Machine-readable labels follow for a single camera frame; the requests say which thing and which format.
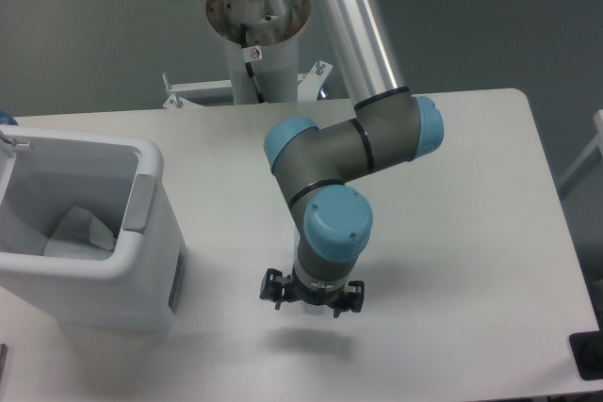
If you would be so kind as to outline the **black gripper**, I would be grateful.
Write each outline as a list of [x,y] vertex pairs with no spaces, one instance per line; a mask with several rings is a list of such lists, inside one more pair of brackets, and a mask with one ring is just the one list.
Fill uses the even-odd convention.
[[290,302],[292,297],[313,306],[328,306],[333,309],[334,318],[342,313],[360,313],[365,299],[365,283],[363,281],[349,281],[345,287],[334,290],[326,288],[309,288],[290,275],[285,276],[282,271],[268,268],[260,287],[259,297],[271,301],[274,309],[279,310],[281,305]]

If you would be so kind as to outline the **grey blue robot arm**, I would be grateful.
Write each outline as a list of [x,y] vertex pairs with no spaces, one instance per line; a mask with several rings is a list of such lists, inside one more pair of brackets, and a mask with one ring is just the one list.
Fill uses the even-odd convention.
[[[434,152],[444,123],[434,102],[406,85],[373,0],[318,1],[354,115],[325,128],[288,119],[267,133],[264,151],[299,242],[291,272],[267,270],[260,297],[358,313],[366,289],[350,274],[367,246],[373,215],[350,181]],[[277,78],[263,76],[260,66],[270,47],[301,32],[309,10],[309,0],[207,0],[209,22],[235,47],[233,69],[241,76],[234,87],[249,87],[256,103],[274,100]]]

